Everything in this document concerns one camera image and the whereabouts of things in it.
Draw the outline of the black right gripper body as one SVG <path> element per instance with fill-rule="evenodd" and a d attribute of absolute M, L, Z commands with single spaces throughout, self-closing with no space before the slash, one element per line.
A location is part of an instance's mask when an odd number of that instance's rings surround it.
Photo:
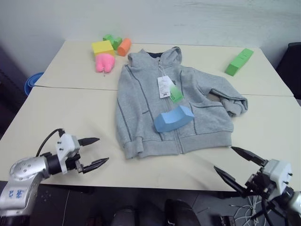
<path fill-rule="evenodd" d="M 271 201 L 276 197 L 277 185 L 270 179 L 270 174 L 265 172 L 265 167 L 261 167 L 255 174 L 252 174 L 245 186 L 244 197 L 259 195 L 267 201 Z"/>

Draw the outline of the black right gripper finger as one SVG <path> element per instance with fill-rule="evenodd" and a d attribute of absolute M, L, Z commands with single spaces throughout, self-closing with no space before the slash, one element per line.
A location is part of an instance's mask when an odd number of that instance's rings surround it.
<path fill-rule="evenodd" d="M 253 163 L 264 167 L 269 161 L 266 159 L 261 158 L 260 156 L 256 155 L 255 153 L 245 150 L 240 147 L 231 147 L 232 150 L 234 150 L 238 155 L 246 159 L 247 161 L 252 161 Z"/>
<path fill-rule="evenodd" d="M 216 166 L 214 166 L 214 169 L 217 172 L 217 174 L 222 178 L 222 180 L 231 188 L 233 188 L 236 192 L 238 192 L 242 197 L 247 197 L 248 195 L 250 195 L 250 192 L 246 188 L 238 184 L 235 178 L 233 178 L 230 174 Z"/>

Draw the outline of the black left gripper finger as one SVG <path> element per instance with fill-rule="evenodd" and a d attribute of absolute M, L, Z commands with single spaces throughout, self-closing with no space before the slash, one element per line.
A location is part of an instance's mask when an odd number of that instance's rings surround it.
<path fill-rule="evenodd" d="M 99 141 L 99 138 L 96 137 L 87 137 L 87 138 L 82 138 L 78 140 L 78 143 L 80 146 L 87 146 L 87 145 L 91 145 L 97 141 Z"/>
<path fill-rule="evenodd" d="M 93 161 L 91 162 L 90 165 L 88 166 L 83 166 L 82 167 L 82 173 L 85 174 L 85 173 L 88 173 L 90 171 L 93 171 L 99 167 L 101 167 L 103 164 L 105 164 L 107 161 L 109 160 L 109 158 L 102 158 L 102 159 L 99 159 L 99 160 L 96 160 L 96 161 Z"/>

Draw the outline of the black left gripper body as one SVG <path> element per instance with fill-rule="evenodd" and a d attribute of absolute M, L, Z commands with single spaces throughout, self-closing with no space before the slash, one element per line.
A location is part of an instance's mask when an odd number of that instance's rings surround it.
<path fill-rule="evenodd" d="M 67 170 L 77 170 L 78 173 L 84 174 L 84 166 L 79 161 L 81 158 L 80 154 L 75 154 L 73 157 L 68 157 L 65 161 Z"/>

